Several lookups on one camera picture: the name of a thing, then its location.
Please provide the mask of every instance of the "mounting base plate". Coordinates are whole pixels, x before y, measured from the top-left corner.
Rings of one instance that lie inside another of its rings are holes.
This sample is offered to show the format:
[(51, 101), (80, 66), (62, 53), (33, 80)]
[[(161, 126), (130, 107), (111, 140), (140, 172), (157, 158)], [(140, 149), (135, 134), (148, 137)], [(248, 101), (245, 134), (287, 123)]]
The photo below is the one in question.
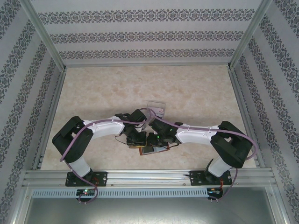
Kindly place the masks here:
[(229, 171), (224, 172), (224, 174), (219, 177), (215, 182), (211, 183), (206, 180), (204, 175), (204, 170), (191, 170), (189, 172), (191, 186), (203, 186), (203, 185), (221, 185), (221, 180), (223, 181), (223, 185), (231, 185), (232, 178)]
[[(97, 187), (105, 187), (107, 183), (108, 172), (93, 172), (91, 183), (95, 184)], [(65, 181), (66, 187), (90, 187), (88, 183), (77, 178), (73, 172), (68, 172)]]

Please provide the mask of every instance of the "marble floor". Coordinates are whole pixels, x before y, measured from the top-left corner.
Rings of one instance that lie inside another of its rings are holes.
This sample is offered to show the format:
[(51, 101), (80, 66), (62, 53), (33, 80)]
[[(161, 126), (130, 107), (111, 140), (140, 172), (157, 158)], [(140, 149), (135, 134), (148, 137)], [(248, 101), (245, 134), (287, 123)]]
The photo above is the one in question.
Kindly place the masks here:
[[(105, 119), (146, 107), (148, 100), (165, 102), (165, 119), (171, 122), (213, 126), (227, 120), (244, 131), (225, 65), (69, 68), (42, 169), (68, 169), (51, 140), (71, 117)], [(205, 168), (217, 156), (212, 146), (194, 143), (140, 156), (114, 136), (91, 141), (84, 153), (92, 169)], [(254, 160), (244, 167), (256, 167)]]

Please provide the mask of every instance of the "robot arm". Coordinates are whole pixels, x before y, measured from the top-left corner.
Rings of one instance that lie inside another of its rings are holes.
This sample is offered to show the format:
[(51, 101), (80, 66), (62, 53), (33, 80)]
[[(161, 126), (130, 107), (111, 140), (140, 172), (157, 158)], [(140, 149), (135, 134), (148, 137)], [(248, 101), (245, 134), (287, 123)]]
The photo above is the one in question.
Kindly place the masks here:
[(132, 114), (116, 114), (108, 119), (110, 121), (103, 122), (81, 120), (76, 116), (71, 118), (54, 136), (52, 143), (63, 155), (73, 141), (73, 136), (82, 128), (92, 124), (77, 137), (64, 158), (72, 169), (86, 180), (89, 180), (93, 173), (83, 158), (87, 145), (90, 140), (111, 134), (125, 134), (127, 145), (133, 146), (164, 147), (169, 143), (182, 144), (188, 142), (211, 145), (219, 154), (219, 158), (212, 160), (205, 171), (206, 179), (211, 181), (222, 176), (225, 171), (232, 167), (241, 168), (252, 147), (252, 144), (243, 137), (215, 131), (215, 129), (222, 129), (242, 133), (227, 121), (212, 127), (189, 126), (183, 123), (175, 123), (173, 126), (156, 118), (149, 123), (149, 126), (157, 134), (149, 133), (148, 137), (146, 132), (141, 132), (140, 128), (126, 123), (140, 123), (145, 119), (145, 115), (138, 109)]
[(159, 139), (169, 143), (194, 142), (213, 146), (219, 157), (210, 161), (206, 168), (205, 176), (210, 176), (209, 179), (222, 176), (232, 167), (242, 168), (252, 147), (252, 143), (241, 136), (211, 131), (221, 129), (243, 134), (228, 121), (211, 127), (190, 126), (182, 123), (175, 123), (179, 127), (174, 127), (162, 120), (155, 119), (149, 125), (158, 135), (162, 136)]
[(64, 160), (69, 163), (72, 169), (81, 177), (89, 180), (92, 176), (92, 170), (86, 163), (83, 153), (86, 150), (89, 142), (93, 139), (111, 134), (125, 134), (127, 140), (132, 142), (144, 141), (145, 133), (140, 133), (136, 127), (128, 122), (142, 122), (146, 119), (145, 115), (136, 110), (132, 114), (116, 114), (115, 116), (105, 119), (110, 121), (99, 122), (82, 120), (80, 117), (72, 117), (63, 128), (52, 139), (53, 145), (57, 148), (61, 155), (65, 153), (68, 146), (74, 139), (74, 136), (85, 126), (92, 123), (83, 130), (77, 137), (71, 149), (65, 156)]

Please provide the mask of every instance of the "wall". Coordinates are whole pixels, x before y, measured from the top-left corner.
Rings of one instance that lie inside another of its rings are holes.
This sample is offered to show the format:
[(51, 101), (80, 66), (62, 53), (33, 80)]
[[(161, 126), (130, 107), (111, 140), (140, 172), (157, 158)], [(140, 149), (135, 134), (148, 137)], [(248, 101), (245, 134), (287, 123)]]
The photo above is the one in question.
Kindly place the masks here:
[(275, 0), (235, 67), (266, 166), (299, 223), (299, 1)]
[(34, 0), (66, 65), (228, 63), (261, 0)]
[(32, 168), (61, 72), (17, 0), (0, 0), (0, 223)]

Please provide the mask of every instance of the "wire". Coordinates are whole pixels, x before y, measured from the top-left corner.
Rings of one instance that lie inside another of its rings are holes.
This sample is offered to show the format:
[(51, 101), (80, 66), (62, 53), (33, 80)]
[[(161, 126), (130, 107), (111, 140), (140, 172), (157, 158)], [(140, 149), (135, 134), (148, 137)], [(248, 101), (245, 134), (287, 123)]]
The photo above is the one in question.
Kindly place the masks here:
[[(257, 146), (257, 144), (256, 144), (250, 137), (246, 136), (245, 134), (241, 134), (241, 133), (238, 133), (238, 132), (232, 132), (232, 131), (228, 131), (228, 130), (211, 129), (211, 128), (205, 128), (205, 127), (189, 127), (189, 126), (186, 127), (186, 126), (178, 126), (178, 125), (175, 125), (175, 124), (173, 124), (173, 123), (171, 123), (171, 122), (169, 122), (169, 121), (166, 121), (166, 120), (163, 120), (163, 119), (159, 118), (159, 117), (156, 115), (156, 113), (155, 113), (152, 109), (150, 109), (150, 108), (141, 108), (140, 110), (148, 110), (148, 111), (150, 111), (150, 113), (149, 113), (149, 118), (146, 119), (146, 120), (144, 120), (143, 122), (131, 122), (131, 121), (125, 121), (125, 120), (118, 120), (118, 119), (117, 119), (117, 120), (114, 120), (114, 119), (104, 119), (104, 120), (93, 121), (92, 123), (89, 123), (89, 124), (85, 125), (83, 128), (80, 129), (80, 131), (79, 131), (79, 132), (76, 134), (76, 136), (73, 138), (73, 140), (71, 141), (71, 143), (70, 143), (69, 146), (67, 147), (66, 151), (64, 152), (64, 154), (63, 154), (62, 157), (60, 158), (60, 161), (61, 161), (61, 162), (64, 161), (64, 158), (66, 157), (66, 155), (67, 155), (68, 152), (70, 151), (70, 149), (71, 149), (72, 145), (74, 144), (74, 142), (76, 141), (76, 139), (79, 137), (79, 135), (80, 135), (85, 129), (87, 129), (87, 128), (90, 127), (90, 126), (93, 126), (93, 125), (95, 125), (95, 124), (102, 123), (102, 122), (120, 122), (120, 123), (132, 124), (132, 125), (140, 125), (140, 124), (145, 124), (147, 121), (150, 121), (150, 120), (152, 119), (152, 116), (153, 116), (154, 118), (156, 118), (157, 120), (159, 120), (159, 121), (162, 121), (162, 122), (164, 122), (164, 123), (166, 123), (166, 124), (168, 124), (168, 125), (171, 125), (171, 126), (173, 126), (173, 127), (177, 127), (177, 128), (188, 129), (188, 130), (210, 131), (210, 132), (222, 132), (222, 133), (229, 133), (229, 134), (234, 134), (234, 135), (241, 136), (241, 137), (247, 139), (248, 141), (250, 141), (250, 142), (254, 145), (254, 148), (255, 148), (255, 150), (254, 150), (254, 152), (252, 153), (252, 155), (249, 156), (249, 157), (247, 157), (246, 160), (249, 160), (249, 159), (253, 158), (253, 157), (257, 154), (257, 150), (258, 150), (258, 146)], [(98, 193), (99, 193), (99, 190), (98, 190), (97, 186), (94, 185), (93, 183), (90, 183), (89, 181), (85, 180), (85, 179), (82, 178), (81, 176), (79, 176), (79, 175), (72, 169), (72, 167), (71, 167), (70, 164), (68, 164), (67, 162), (65, 162), (65, 163), (66, 163), (67, 166), (71, 169), (71, 171), (74, 173), (75, 176), (77, 176), (80, 180), (82, 180), (82, 181), (84, 181), (84, 182), (90, 184), (91, 186), (93, 186), (93, 187), (96, 189), (96, 194), (95, 194), (95, 196), (94, 196), (91, 200), (89, 200), (88, 202), (85, 202), (85, 204), (86, 204), (86, 203), (90, 203), (90, 202), (92, 202), (93, 200), (95, 200), (96, 197), (98, 196)], [(228, 192), (230, 191), (230, 189), (231, 189), (232, 186), (234, 185), (234, 182), (235, 182), (235, 179), (236, 179), (236, 177), (237, 177), (237, 174), (238, 174), (238, 170), (236, 169), (235, 178), (234, 178), (232, 184), (230, 185), (230, 187), (228, 188), (228, 190), (226, 191), (225, 195), (228, 194)]]
[(219, 187), (220, 191), (223, 191), (223, 180), (220, 179), (220, 187)]
[(174, 146), (170, 146), (170, 147), (164, 147), (164, 146), (162, 146), (163, 148), (167, 148), (167, 149), (170, 149), (170, 148), (172, 148), (172, 147), (177, 147), (179, 144), (176, 144), (176, 145), (174, 145)]
[(175, 125), (167, 120), (163, 120), (161, 118), (159, 118), (158, 116), (156, 116), (156, 113), (150, 109), (150, 108), (147, 108), (147, 110), (149, 110), (151, 113), (150, 114), (153, 114), (153, 117), (156, 118), (157, 120), (159, 121), (162, 121), (168, 125), (171, 125), (173, 127), (177, 127), (177, 128), (181, 128), (181, 129), (188, 129), (188, 130), (200, 130), (200, 131), (209, 131), (209, 132), (222, 132), (222, 133), (228, 133), (228, 134), (234, 134), (234, 135), (238, 135), (238, 136), (241, 136), (245, 139), (247, 139), (248, 141), (250, 141), (252, 143), (252, 145), (254, 146), (254, 152), (252, 153), (251, 156), (247, 157), (245, 160), (249, 160), (251, 158), (253, 158), (256, 154), (257, 154), (257, 150), (258, 150), (258, 146), (256, 144), (255, 141), (253, 141), (250, 137), (248, 137), (247, 135), (245, 134), (241, 134), (241, 133), (238, 133), (238, 132), (233, 132), (233, 131), (228, 131), (228, 130), (222, 130), (222, 129), (214, 129), (214, 128), (206, 128), (206, 127), (191, 127), (191, 126), (178, 126), (178, 125)]
[(122, 134), (119, 134), (119, 135), (114, 136), (115, 140), (117, 140), (116, 137), (120, 137), (121, 135), (122, 135)]
[[(150, 120), (151, 118), (152, 118), (152, 113), (149, 113), (149, 119), (148, 119), (148, 120)], [(63, 154), (62, 157), (60, 158), (60, 161), (61, 161), (61, 162), (64, 161), (64, 158), (65, 158), (66, 155), (69, 153), (69, 151), (70, 151), (72, 145), (74, 144), (74, 142), (76, 141), (76, 139), (79, 137), (79, 135), (80, 135), (86, 128), (88, 128), (89, 126), (98, 124), (98, 123), (102, 123), (102, 122), (113, 122), (113, 121), (115, 121), (115, 122), (120, 122), (120, 123), (132, 124), (132, 125), (140, 125), (140, 124), (145, 124), (145, 123), (147, 122), (147, 120), (144, 120), (143, 122), (131, 122), (131, 121), (125, 121), (125, 120), (118, 120), (118, 119), (117, 119), (117, 120), (114, 120), (114, 119), (104, 119), (104, 120), (97, 120), (97, 121), (94, 121), (94, 122), (92, 122), (92, 123), (89, 123), (89, 124), (85, 125), (83, 128), (81, 128), (80, 131), (76, 134), (76, 136), (73, 138), (73, 140), (71, 141), (71, 143), (70, 143), (69, 146), (67, 147), (66, 151), (64, 152), (64, 154)], [(99, 189), (98, 189), (98, 187), (97, 187), (96, 185), (94, 185), (93, 183), (91, 183), (91, 182), (85, 180), (85, 179), (84, 179), (83, 177), (81, 177), (80, 175), (78, 175), (78, 174), (76, 173), (76, 171), (73, 170), (73, 168), (71, 167), (71, 165), (70, 165), (69, 163), (67, 163), (66, 161), (65, 161), (65, 164), (70, 168), (70, 170), (74, 173), (74, 175), (75, 175), (76, 177), (78, 177), (80, 180), (84, 181), (85, 183), (87, 183), (87, 184), (89, 184), (89, 185), (91, 185), (91, 186), (93, 186), (93, 187), (95, 188), (96, 193), (95, 193), (94, 197), (93, 197), (92, 199), (90, 199), (88, 202), (84, 202), (84, 204), (88, 204), (88, 203), (94, 201), (94, 200), (98, 197), (98, 194), (99, 194)], [(80, 199), (81, 199), (81, 196), (82, 196), (82, 195), (80, 195), (79, 198), (78, 198), (79, 203), (82, 202), (82, 201), (80, 200)]]
[[(91, 182), (85, 180), (85, 179), (84, 179), (83, 177), (81, 177), (79, 174), (77, 174), (76, 171), (72, 169), (72, 167), (71, 167), (70, 164), (68, 164), (67, 162), (65, 162), (65, 164), (71, 169), (71, 172), (73, 172), (74, 175), (75, 175), (77, 178), (79, 178), (80, 180), (84, 181), (85, 183), (88, 183), (89, 185), (93, 186), (94, 189), (95, 189), (94, 197), (93, 197), (92, 199), (90, 199), (89, 201), (84, 202), (84, 204), (88, 204), (88, 203), (94, 201), (94, 200), (98, 197), (98, 194), (99, 194), (98, 187), (97, 187), (95, 184), (93, 184), (93, 183), (91, 183)], [(82, 202), (82, 201), (80, 200), (80, 199), (81, 199), (81, 196), (82, 196), (82, 195), (80, 195), (79, 198), (78, 198), (79, 203)]]
[(224, 195), (219, 199), (219, 200), (222, 200), (226, 195), (228, 195), (229, 191), (232, 189), (234, 183), (235, 183), (235, 180), (237, 179), (237, 176), (238, 176), (238, 169), (236, 168), (235, 169), (235, 177), (232, 181), (232, 184), (229, 186), (228, 190), (224, 193)]

